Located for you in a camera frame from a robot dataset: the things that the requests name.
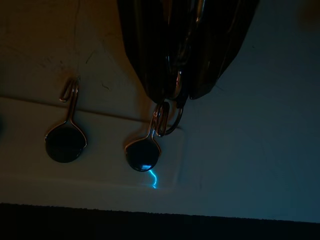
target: blue spark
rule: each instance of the blue spark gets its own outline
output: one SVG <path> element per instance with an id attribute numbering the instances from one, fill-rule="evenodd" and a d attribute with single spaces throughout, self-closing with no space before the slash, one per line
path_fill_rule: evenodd
<path id="1" fill-rule="evenodd" d="M 154 172 L 152 171 L 152 170 L 149 170 L 148 171 L 152 176 L 153 176 L 153 178 L 154 178 L 154 183 L 152 184 L 152 187 L 154 188 L 154 189 L 156 189 L 157 187 L 156 187 L 156 184 L 157 184 L 157 176 L 154 174 Z"/>

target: black disc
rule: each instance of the black disc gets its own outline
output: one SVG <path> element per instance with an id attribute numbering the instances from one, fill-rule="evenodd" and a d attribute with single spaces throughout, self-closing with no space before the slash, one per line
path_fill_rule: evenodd
<path id="1" fill-rule="evenodd" d="M 156 165 L 160 151 L 154 142 L 144 139 L 127 147 L 125 155 L 134 170 L 146 172 Z"/>
<path id="2" fill-rule="evenodd" d="M 74 161 L 86 146 L 86 139 L 73 127 L 58 127 L 45 139 L 45 150 L 53 160 L 59 163 Z"/>

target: black surface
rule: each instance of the black surface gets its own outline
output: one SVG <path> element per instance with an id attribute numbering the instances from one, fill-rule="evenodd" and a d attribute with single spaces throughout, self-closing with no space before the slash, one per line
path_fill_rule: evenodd
<path id="1" fill-rule="evenodd" d="M 47 154 L 59 163 L 74 161 L 85 146 L 86 140 L 82 133 L 68 126 L 55 128 L 45 139 Z"/>
<path id="2" fill-rule="evenodd" d="M 125 153 L 129 165 L 139 172 L 151 170 L 157 164 L 159 155 L 157 145 L 148 139 L 133 143 L 127 147 Z"/>
<path id="3" fill-rule="evenodd" d="M 1 239 L 317 239 L 320 224 L 0 204 Z"/>

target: white surface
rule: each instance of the white surface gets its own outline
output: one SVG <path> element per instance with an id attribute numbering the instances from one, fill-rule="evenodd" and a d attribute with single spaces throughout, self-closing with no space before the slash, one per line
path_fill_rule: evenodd
<path id="1" fill-rule="evenodd" d="M 17 178 L 1 188 L 3 201 L 10 194 L 25 204 L 320 222 L 320 30 L 299 27 L 304 3 L 261 0 L 217 83 L 224 91 L 187 102 L 173 191 Z M 115 1 L 83 0 L 77 9 L 76 0 L 0 3 L 0 94 L 56 104 L 64 76 L 78 69 L 80 109 L 148 119 Z"/>
<path id="2" fill-rule="evenodd" d="M 77 160 L 61 164 L 47 155 L 44 136 L 62 121 L 66 109 L 0 97 L 0 113 L 0 175 L 8 178 L 5 181 L 8 188 L 12 177 L 120 188 L 175 187 L 184 143 L 180 129 L 165 140 L 156 138 L 162 154 L 152 169 L 155 179 L 150 172 L 132 170 L 124 152 L 129 139 L 146 134 L 147 123 L 77 111 L 76 122 L 87 133 L 88 146 Z"/>

